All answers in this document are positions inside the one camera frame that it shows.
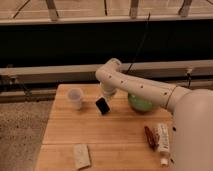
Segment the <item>green bowl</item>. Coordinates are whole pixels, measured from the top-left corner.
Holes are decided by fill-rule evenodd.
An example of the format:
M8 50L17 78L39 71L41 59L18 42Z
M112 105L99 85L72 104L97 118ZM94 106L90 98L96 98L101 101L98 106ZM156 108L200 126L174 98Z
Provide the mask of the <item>green bowl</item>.
M141 112L148 112L155 107L153 103L143 100L130 93L128 93L128 102L133 109Z

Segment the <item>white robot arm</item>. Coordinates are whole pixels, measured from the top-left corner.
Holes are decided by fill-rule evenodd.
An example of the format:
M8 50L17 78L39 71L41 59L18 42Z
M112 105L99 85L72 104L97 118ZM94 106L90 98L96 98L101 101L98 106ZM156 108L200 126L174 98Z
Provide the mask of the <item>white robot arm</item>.
M171 171L213 171L213 91L128 76L120 68L113 58L96 71L105 96L119 88L173 113Z

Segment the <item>black wall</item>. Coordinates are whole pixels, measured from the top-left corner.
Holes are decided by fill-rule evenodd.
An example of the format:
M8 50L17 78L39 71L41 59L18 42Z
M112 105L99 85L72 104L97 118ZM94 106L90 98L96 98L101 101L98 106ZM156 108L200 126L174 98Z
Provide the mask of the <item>black wall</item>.
M146 22L0 26L0 67L131 62ZM213 20L149 22L137 61L213 59Z

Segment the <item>black object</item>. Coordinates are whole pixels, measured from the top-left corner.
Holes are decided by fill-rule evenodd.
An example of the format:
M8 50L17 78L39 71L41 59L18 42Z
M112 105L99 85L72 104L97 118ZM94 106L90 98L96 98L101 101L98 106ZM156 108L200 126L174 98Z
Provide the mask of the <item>black object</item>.
M99 100L97 100L95 102L95 104L98 107L98 109L101 111L102 115L106 114L110 110L108 104L106 103L106 101L105 101L105 99L103 97L100 98Z

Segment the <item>speckled floor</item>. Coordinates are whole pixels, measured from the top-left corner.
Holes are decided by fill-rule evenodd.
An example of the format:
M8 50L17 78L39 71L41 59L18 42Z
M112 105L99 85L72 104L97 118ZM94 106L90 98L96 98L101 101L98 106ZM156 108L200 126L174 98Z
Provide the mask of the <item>speckled floor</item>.
M52 101L0 104L0 171L33 171Z

